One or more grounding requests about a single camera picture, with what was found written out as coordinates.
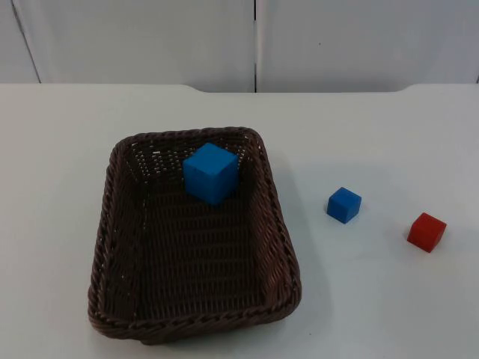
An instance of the red cube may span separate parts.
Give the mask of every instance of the red cube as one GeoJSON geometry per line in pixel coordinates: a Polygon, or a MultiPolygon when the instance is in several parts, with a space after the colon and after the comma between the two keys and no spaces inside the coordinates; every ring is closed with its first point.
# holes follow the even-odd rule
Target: red cube
{"type": "Polygon", "coordinates": [[[407,241],[431,253],[441,240],[445,229],[446,223],[427,213],[423,213],[412,224],[407,241]]]}

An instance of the small blue cube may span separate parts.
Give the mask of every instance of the small blue cube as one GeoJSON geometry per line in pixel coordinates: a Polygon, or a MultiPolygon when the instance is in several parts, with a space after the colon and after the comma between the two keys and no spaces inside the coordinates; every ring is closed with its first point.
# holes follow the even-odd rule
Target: small blue cube
{"type": "Polygon", "coordinates": [[[338,221],[347,223],[358,214],[360,206],[361,197],[341,187],[329,198],[326,212],[338,221]]]}
{"type": "Polygon", "coordinates": [[[238,156],[205,144],[183,161],[186,192],[205,202],[220,204],[238,186],[238,156]]]}

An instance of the white wall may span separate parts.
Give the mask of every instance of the white wall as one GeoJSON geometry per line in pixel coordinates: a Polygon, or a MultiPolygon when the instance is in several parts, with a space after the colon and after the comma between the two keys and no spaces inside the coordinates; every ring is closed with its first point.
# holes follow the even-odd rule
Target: white wall
{"type": "Polygon", "coordinates": [[[252,0],[15,0],[42,82],[254,89],[252,0]]]}
{"type": "Polygon", "coordinates": [[[10,0],[0,0],[0,82],[37,82],[10,0]]]}
{"type": "Polygon", "coordinates": [[[257,35],[259,91],[399,90],[479,75],[478,0],[257,0],[257,35]]]}

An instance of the brown wicker basket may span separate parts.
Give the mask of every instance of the brown wicker basket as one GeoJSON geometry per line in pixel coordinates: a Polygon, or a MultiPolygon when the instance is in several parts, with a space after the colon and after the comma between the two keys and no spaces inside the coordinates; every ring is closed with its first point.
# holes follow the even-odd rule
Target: brown wicker basket
{"type": "Polygon", "coordinates": [[[298,263],[255,131],[146,133],[116,145],[88,291],[99,332],[159,344],[273,322],[300,299],[298,263]],[[206,142],[239,156],[239,188],[219,206],[184,191],[182,161],[206,142]]]}

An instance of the cube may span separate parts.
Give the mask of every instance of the cube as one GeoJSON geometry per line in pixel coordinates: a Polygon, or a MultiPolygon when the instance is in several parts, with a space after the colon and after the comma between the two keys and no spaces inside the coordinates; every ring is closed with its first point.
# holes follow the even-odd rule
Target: cube
{"type": "Polygon", "coordinates": [[[220,204],[238,186],[238,156],[214,144],[205,144],[183,161],[186,192],[220,204]]]}
{"type": "Polygon", "coordinates": [[[412,224],[407,241],[431,253],[441,240],[446,225],[432,215],[422,213],[412,224]]]}
{"type": "Polygon", "coordinates": [[[361,197],[344,187],[339,188],[328,201],[328,215],[347,223],[359,212],[361,197]]]}

